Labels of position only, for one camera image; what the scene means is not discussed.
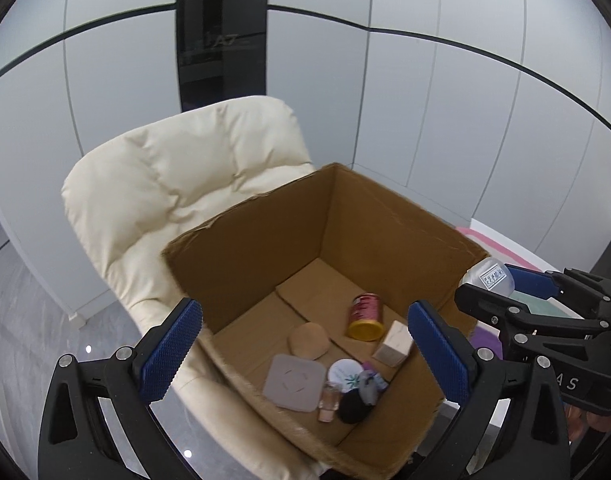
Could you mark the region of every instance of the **gold can lid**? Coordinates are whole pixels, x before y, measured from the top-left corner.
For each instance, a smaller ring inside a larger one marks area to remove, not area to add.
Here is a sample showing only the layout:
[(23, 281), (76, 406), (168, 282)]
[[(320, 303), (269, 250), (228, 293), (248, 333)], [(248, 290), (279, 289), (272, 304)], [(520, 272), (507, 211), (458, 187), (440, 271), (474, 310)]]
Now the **gold can lid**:
[(363, 292), (362, 294), (359, 294), (358, 296), (356, 296), (354, 298), (354, 300), (352, 300), (352, 304), (357, 304), (359, 303), (358, 300), (360, 300), (361, 298), (375, 298), (375, 300), (378, 300), (379, 303), (381, 303), (381, 296), (379, 296), (378, 294), (374, 294), (373, 292)]
[(379, 339), (385, 327), (374, 319), (358, 319), (348, 326), (348, 336), (359, 341), (376, 341)]

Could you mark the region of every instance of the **metal screw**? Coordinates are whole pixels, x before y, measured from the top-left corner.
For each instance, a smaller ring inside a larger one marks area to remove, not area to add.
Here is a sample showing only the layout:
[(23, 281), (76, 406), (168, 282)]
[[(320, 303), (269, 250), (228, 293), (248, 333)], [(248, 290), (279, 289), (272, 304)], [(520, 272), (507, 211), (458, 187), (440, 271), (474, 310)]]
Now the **metal screw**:
[(476, 351), (476, 354), (484, 361), (492, 361), (492, 358), (494, 357), (494, 352), (489, 348), (479, 348)]
[(119, 361), (125, 361), (132, 355), (132, 348), (129, 346), (122, 346), (115, 352), (115, 355)]
[(72, 362), (72, 356), (70, 354), (62, 355), (59, 358), (59, 366), (61, 368), (67, 367)]
[(550, 359), (548, 359), (544, 355), (540, 355), (539, 357), (537, 357), (537, 364), (541, 368), (549, 368), (550, 367)]

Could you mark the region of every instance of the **small glass bottle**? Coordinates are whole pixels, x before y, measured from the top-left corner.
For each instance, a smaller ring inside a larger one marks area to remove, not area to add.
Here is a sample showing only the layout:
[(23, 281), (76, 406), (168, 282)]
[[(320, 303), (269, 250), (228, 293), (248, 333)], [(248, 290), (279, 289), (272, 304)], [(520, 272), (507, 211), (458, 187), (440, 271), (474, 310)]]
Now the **small glass bottle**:
[(339, 401), (341, 400), (342, 386), (337, 383), (326, 381), (321, 392), (321, 400), (319, 401), (319, 421), (332, 422), (334, 412), (339, 409)]

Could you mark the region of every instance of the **cream armchair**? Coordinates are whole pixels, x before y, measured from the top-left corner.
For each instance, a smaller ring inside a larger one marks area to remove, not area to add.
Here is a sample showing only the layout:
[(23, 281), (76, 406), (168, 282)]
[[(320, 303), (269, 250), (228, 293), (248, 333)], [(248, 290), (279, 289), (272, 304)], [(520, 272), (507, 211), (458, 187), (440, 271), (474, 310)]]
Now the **cream armchair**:
[[(292, 110), (255, 96), (109, 140), (76, 164), (62, 196), (95, 269), (144, 334), (182, 298), (160, 256), (169, 241), (313, 170)], [(197, 342), (172, 387), (208, 433), (263, 480), (314, 480), (324, 471), (228, 387)]]

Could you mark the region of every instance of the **purple cloth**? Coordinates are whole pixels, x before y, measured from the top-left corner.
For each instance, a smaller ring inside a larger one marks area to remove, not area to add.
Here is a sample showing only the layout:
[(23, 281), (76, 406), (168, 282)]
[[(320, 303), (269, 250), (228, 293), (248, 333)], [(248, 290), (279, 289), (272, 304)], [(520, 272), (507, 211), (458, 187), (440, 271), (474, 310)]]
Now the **purple cloth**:
[(474, 328), (474, 332), (470, 336), (470, 344), (474, 349), (489, 348), (499, 359), (503, 359), (503, 349), (501, 348), (499, 338), (480, 326)]

